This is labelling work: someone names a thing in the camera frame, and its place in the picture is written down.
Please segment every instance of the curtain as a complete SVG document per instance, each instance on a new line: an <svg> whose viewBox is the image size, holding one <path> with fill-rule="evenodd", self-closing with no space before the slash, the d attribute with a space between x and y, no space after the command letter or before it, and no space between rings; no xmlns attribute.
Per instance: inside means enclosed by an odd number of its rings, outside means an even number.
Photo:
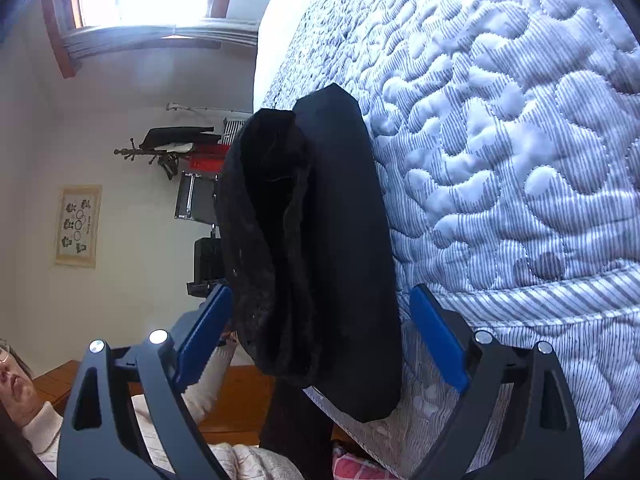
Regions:
<svg viewBox="0 0 640 480"><path fill-rule="evenodd" d="M258 22L203 18L180 25L124 25L119 27L83 27L62 31L62 42L72 60L125 50L150 40L184 36L198 40L258 45Z"/></svg>

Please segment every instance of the blue gripper pad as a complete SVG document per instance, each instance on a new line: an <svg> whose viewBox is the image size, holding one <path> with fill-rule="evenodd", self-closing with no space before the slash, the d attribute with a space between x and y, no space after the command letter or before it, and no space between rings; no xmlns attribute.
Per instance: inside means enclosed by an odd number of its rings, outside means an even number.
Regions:
<svg viewBox="0 0 640 480"><path fill-rule="evenodd" d="M172 381L176 391L184 392L200 380L231 318L232 307L231 289L219 285L198 310L183 314L171 329L177 359Z"/></svg>
<svg viewBox="0 0 640 480"><path fill-rule="evenodd" d="M466 348L447 325L444 316L460 316L457 312L445 311L433 297L425 285L417 285L411 291L409 298L411 319L418 327L422 341L427 345L433 360L447 384L453 386L460 395L469 384L466 371ZM470 335L471 329L461 330L463 336Z"/></svg>

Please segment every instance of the wooden window frame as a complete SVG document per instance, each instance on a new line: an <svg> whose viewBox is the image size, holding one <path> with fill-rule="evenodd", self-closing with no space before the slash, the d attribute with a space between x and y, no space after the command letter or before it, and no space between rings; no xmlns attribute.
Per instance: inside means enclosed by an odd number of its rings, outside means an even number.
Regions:
<svg viewBox="0 0 640 480"><path fill-rule="evenodd" d="M206 18L226 18L230 0L208 0ZM53 0L41 0L42 14L44 17L47 35L53 49L53 54L60 68L63 78L76 76L76 68L69 57L62 41L60 28L58 27L58 17L56 16ZM82 10L80 0L63 0L62 12L66 28L84 27L82 20ZM162 40L151 40L139 43L126 50L138 50L141 48L210 48L217 50L221 47L219 41L206 41L197 38L162 38ZM114 49L111 52L118 52L121 49Z"/></svg>

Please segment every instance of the silver screw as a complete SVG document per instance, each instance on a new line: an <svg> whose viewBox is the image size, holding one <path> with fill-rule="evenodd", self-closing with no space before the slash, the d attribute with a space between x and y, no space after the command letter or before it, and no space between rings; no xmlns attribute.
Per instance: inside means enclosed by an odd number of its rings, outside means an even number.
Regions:
<svg viewBox="0 0 640 480"><path fill-rule="evenodd" d="M160 343L164 343L168 337L169 335L166 330L154 330L149 335L149 341L151 341L154 345L159 345Z"/></svg>
<svg viewBox="0 0 640 480"><path fill-rule="evenodd" d="M92 354L99 354L104 349L104 341L96 339L89 345L89 350Z"/></svg>
<svg viewBox="0 0 640 480"><path fill-rule="evenodd" d="M554 348L551 346L551 343L540 341L538 343L538 350L543 354L551 354L551 352L554 351Z"/></svg>
<svg viewBox="0 0 640 480"><path fill-rule="evenodd" d="M475 334L476 342L481 345L488 345L491 341L494 340L494 336L489 334L486 330L478 330Z"/></svg>

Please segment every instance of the eyeglasses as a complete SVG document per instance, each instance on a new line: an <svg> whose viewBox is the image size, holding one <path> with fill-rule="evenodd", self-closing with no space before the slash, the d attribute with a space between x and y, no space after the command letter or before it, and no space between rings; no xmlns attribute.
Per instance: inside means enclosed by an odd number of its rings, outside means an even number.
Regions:
<svg viewBox="0 0 640 480"><path fill-rule="evenodd" d="M5 339L0 339L0 363L4 363L11 355L9 343Z"/></svg>

